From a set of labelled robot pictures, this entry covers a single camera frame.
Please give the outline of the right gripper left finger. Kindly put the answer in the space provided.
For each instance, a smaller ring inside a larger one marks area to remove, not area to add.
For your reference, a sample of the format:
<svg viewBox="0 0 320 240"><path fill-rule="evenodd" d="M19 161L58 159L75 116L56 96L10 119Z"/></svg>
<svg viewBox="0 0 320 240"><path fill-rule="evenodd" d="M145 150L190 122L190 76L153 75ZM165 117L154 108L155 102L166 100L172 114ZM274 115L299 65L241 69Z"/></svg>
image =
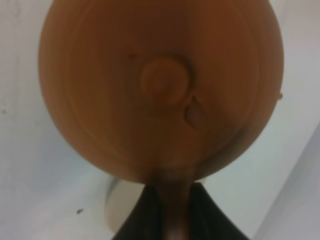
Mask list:
<svg viewBox="0 0 320 240"><path fill-rule="evenodd" d="M114 240L169 240L165 204L170 189L145 186L133 210L113 237Z"/></svg>

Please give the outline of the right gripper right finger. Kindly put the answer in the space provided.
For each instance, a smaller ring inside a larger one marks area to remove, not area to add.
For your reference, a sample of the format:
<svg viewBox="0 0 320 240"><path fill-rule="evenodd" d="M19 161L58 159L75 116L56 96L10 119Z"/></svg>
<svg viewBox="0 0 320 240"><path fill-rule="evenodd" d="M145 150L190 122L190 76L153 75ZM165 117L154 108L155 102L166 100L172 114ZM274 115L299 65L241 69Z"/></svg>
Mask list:
<svg viewBox="0 0 320 240"><path fill-rule="evenodd" d="M212 200L202 183L192 185L189 200L191 240L248 240Z"/></svg>

